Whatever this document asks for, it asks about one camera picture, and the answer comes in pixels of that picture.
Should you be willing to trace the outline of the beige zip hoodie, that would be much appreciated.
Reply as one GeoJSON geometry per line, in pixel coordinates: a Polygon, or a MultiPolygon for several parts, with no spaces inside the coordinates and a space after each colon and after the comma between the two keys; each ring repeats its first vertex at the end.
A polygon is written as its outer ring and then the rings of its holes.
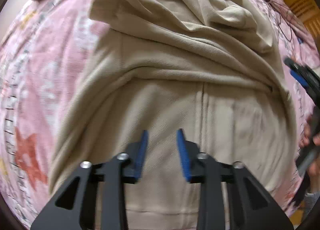
{"type": "Polygon", "coordinates": [[[291,200],[296,115],[269,18],[250,0],[93,0],[109,25],[78,80],[49,169],[54,193],[82,161],[105,162],[149,132],[128,186],[134,229],[196,225],[176,132],[219,162],[243,162],[280,207],[291,200]]]}

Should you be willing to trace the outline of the wooden headboard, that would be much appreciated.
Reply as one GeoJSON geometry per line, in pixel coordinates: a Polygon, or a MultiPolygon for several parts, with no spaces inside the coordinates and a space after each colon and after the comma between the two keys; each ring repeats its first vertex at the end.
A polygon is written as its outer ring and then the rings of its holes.
{"type": "Polygon", "coordinates": [[[314,0],[288,0],[291,11],[302,21],[314,39],[319,38],[319,7],[314,0]]]}

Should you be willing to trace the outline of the pink patterned bed quilt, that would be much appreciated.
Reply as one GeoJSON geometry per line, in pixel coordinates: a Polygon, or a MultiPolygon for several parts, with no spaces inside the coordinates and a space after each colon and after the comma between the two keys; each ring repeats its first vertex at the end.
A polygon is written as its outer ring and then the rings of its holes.
{"type": "MultiPolygon", "coordinates": [[[[290,57],[317,67],[319,54],[312,36],[283,0],[250,1],[269,18],[278,40],[286,88],[295,108],[296,159],[313,104],[283,60],[290,57]]],[[[92,3],[30,1],[1,42],[1,194],[25,227],[56,193],[49,192],[48,183],[57,134],[78,80],[109,29],[89,17],[92,3]]],[[[302,182],[294,168],[292,198],[302,182]]],[[[298,207],[288,204],[281,208],[292,215],[298,207]]]]}

